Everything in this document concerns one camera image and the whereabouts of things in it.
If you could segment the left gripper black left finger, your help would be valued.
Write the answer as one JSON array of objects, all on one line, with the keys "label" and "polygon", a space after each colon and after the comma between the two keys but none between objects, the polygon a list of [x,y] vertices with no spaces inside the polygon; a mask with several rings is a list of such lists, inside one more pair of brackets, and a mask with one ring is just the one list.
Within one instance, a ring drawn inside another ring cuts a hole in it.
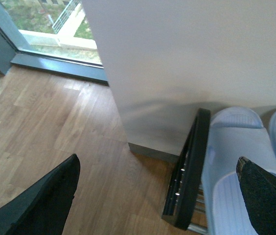
[{"label": "left gripper black left finger", "polygon": [[72,154],[52,171],[0,208],[0,235],[60,235],[80,175]]}]

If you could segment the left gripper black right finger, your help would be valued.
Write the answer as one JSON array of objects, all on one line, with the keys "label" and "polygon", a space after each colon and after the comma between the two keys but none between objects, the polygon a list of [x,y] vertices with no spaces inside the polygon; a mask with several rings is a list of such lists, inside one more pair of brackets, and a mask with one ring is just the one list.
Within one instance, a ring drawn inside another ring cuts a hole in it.
[{"label": "left gripper black right finger", "polygon": [[276,235],[276,176],[246,157],[236,174],[251,225],[259,235]]}]

